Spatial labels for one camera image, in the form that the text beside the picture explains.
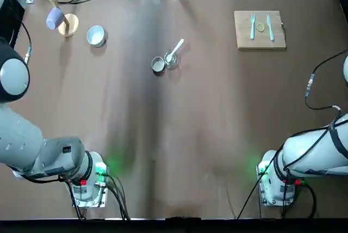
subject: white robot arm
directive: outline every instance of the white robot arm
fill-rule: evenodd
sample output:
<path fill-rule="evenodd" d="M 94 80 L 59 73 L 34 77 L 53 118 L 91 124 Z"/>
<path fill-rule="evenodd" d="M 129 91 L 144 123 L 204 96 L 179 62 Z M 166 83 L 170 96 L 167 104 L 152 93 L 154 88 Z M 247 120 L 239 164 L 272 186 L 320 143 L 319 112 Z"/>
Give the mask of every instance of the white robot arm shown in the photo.
<path fill-rule="evenodd" d="M 40 128 L 7 105 L 28 90 L 30 77 L 23 59 L 0 39 L 0 163 L 30 181 L 59 175 L 68 180 L 80 207 L 105 206 L 108 169 L 97 152 L 79 138 L 44 139 Z"/>
<path fill-rule="evenodd" d="M 343 72 L 348 82 L 348 57 Z M 282 206 L 284 200 L 285 205 L 291 204 L 296 179 L 348 175 L 348 115 L 326 127 L 288 138 L 280 150 L 266 152 L 256 170 L 265 206 Z"/>

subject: spoon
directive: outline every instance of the spoon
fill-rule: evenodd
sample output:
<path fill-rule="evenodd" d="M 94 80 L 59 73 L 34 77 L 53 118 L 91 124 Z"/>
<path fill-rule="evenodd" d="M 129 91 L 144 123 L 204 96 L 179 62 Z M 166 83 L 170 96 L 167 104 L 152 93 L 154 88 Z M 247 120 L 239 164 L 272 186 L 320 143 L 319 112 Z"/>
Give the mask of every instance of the spoon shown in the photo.
<path fill-rule="evenodd" d="M 184 39 L 180 39 L 179 43 L 176 45 L 176 47 L 173 49 L 172 53 L 168 54 L 165 58 L 167 62 L 172 61 L 172 57 L 175 54 L 175 52 L 181 47 L 181 45 L 184 43 Z"/>

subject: brown table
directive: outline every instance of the brown table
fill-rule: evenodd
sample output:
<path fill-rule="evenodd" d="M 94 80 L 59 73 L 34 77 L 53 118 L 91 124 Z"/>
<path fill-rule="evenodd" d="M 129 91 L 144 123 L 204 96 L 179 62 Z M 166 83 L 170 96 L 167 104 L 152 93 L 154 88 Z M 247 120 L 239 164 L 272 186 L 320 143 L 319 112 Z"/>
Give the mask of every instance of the brown table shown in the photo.
<path fill-rule="evenodd" d="M 76 135 L 108 160 L 126 188 L 131 217 L 238 215 L 256 181 L 255 165 L 294 132 L 330 122 L 331 110 L 306 108 L 313 68 L 348 44 L 339 0 L 94 0 L 62 6 L 80 19 L 64 39 L 45 27 L 51 6 L 35 0 L 24 23 L 33 39 L 30 89 L 13 110 L 38 125 L 45 137 Z M 279 10 L 287 31 L 285 51 L 239 51 L 235 10 Z M 108 32 L 91 48 L 88 28 Z M 151 60 L 180 39 L 180 68 L 156 77 Z M 20 32 L 16 50 L 25 54 Z M 348 110 L 343 57 L 318 70 L 312 105 Z M 64 185 L 18 181 L 1 168 L 1 219 L 74 217 Z M 348 178 L 310 179 L 319 217 L 347 217 Z M 253 194 L 242 217 L 258 214 Z M 310 213 L 303 191 L 289 217 Z M 119 217 L 106 209 L 88 217 Z M 262 208 L 264 217 L 279 209 Z"/>

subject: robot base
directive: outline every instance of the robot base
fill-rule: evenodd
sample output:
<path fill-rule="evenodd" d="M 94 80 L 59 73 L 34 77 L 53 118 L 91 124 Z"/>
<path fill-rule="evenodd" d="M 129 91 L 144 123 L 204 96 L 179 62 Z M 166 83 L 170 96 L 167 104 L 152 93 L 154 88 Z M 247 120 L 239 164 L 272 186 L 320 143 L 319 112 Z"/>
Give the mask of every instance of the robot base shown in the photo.
<path fill-rule="evenodd" d="M 71 184 L 75 202 L 78 207 L 105 207 L 107 202 L 108 189 L 106 187 L 98 187 L 98 184 L 107 183 L 107 177 L 97 174 L 97 172 L 108 173 L 107 165 L 97 152 L 90 152 L 92 157 L 91 174 L 84 185 Z"/>
<path fill-rule="evenodd" d="M 256 166 L 257 180 L 266 170 L 266 173 L 262 176 L 259 182 L 259 194 L 262 205 L 264 206 L 283 206 L 285 183 L 280 181 L 274 171 L 274 164 L 270 161 L 275 154 L 275 150 L 268 151 L 263 159 Z M 285 205 L 290 205 L 294 201 L 295 185 L 287 185 L 287 192 L 285 195 Z"/>

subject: white bowl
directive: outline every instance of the white bowl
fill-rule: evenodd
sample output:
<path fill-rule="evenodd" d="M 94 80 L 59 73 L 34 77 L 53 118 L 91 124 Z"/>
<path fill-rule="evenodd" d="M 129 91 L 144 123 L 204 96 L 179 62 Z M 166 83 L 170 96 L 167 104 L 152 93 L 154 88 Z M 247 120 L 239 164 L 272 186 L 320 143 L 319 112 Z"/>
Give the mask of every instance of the white bowl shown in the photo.
<path fill-rule="evenodd" d="M 101 26 L 93 26 L 87 32 L 87 41 L 94 47 L 101 47 L 105 42 L 104 29 Z"/>

